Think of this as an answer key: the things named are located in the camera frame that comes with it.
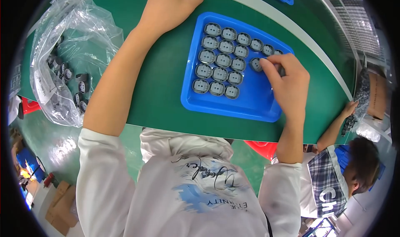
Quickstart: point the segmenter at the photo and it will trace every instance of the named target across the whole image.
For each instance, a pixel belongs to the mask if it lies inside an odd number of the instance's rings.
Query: green table surface
[[[113,14],[124,37],[137,25],[147,0],[93,0]],[[335,28],[335,20],[320,0],[295,0],[287,5],[264,0],[305,30],[337,67],[349,90],[355,83],[355,59],[345,54],[346,42]],[[277,142],[285,123],[284,114],[275,123],[246,120],[186,110],[180,94],[197,16],[215,12],[243,21],[285,42],[310,73],[304,143],[316,143],[319,136],[348,102],[329,69],[303,42],[267,16],[234,0],[205,0],[176,29],[164,34],[150,49],[141,68],[127,119],[128,124],[231,139]],[[29,83],[29,59],[33,34],[26,41],[21,67],[19,95],[35,100]],[[336,143],[346,143],[338,136]]]

